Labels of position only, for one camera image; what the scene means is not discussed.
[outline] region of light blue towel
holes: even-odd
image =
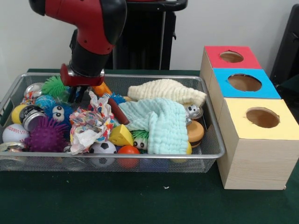
[[[148,154],[186,154],[188,134],[184,106],[169,99],[143,99],[119,104],[129,131],[149,132]]]

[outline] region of green tuft toy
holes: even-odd
[[[138,149],[147,150],[149,142],[150,133],[147,131],[132,131],[132,136],[134,139],[134,146]]]
[[[52,76],[47,79],[42,87],[44,95],[50,95],[54,98],[61,97],[65,94],[67,87],[62,83],[60,76]]]

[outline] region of soccer ball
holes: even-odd
[[[108,153],[116,154],[116,147],[110,141],[105,141],[103,143],[94,143],[90,146],[89,153]],[[96,167],[107,167],[110,166],[115,161],[115,158],[91,158],[91,162]]]

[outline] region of circular hole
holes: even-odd
[[[256,92],[262,88],[262,83],[246,74],[234,74],[228,78],[229,83],[237,90]]]
[[[237,52],[225,51],[220,54],[222,60],[230,63],[238,63],[244,60],[243,56]]]
[[[279,116],[273,111],[263,107],[250,108],[246,112],[246,117],[259,127],[272,128],[279,124]]]

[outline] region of stacked boxes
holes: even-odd
[[[299,158],[299,126],[248,47],[205,47],[205,80],[226,154],[225,189],[284,189]]]

